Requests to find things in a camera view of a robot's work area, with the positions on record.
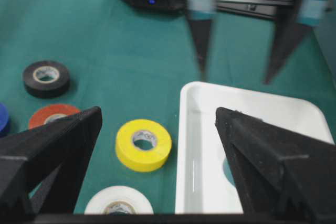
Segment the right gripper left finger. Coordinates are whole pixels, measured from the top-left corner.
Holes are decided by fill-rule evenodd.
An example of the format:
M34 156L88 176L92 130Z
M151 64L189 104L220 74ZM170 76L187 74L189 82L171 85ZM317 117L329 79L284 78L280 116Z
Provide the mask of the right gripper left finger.
M1 139L1 215L73 213L102 127L94 106Z

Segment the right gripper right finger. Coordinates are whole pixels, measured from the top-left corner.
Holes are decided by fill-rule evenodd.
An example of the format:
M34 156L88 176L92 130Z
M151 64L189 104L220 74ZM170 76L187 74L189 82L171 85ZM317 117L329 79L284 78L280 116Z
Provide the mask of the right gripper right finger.
M335 214L335 145L223 107L215 125L244 212Z

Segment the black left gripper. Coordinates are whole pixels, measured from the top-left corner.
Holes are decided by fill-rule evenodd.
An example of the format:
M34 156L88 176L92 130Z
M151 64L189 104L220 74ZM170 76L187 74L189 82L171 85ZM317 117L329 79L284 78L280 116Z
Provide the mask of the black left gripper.
M217 10L231 5L245 5L245 12L264 18L275 18L275 33L264 83L270 84L288 58L313 28L322 21L332 0L186 0L187 22L201 78L206 76L206 63Z

